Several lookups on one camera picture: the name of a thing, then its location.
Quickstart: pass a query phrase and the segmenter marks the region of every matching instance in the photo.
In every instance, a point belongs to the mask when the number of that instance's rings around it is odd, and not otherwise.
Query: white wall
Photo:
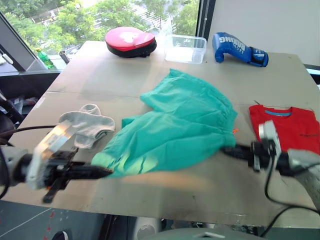
[[[216,32],[320,66],[320,0],[216,0],[209,45]]]

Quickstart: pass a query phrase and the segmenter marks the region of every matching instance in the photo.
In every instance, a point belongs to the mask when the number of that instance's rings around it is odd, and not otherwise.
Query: floor
[[[71,240],[98,240],[105,215],[53,209],[0,201],[0,240],[51,240],[57,231],[65,230]],[[109,240],[132,240],[136,218],[117,216]],[[189,222],[168,220],[165,230],[189,227]],[[272,228],[269,240],[319,240],[320,229]]]

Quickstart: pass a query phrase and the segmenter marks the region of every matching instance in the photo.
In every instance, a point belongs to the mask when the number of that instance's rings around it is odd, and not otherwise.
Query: blue boxing glove
[[[246,46],[235,36],[226,32],[217,32],[213,35],[212,47],[214,58],[218,63],[225,59],[224,54],[231,54],[236,58],[258,67],[265,67],[268,64],[268,54],[265,51]]]

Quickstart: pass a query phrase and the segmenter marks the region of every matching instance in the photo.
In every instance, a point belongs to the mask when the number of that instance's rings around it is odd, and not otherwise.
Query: clear plastic container
[[[165,60],[201,64],[207,48],[207,40],[203,37],[168,35],[164,42]]]

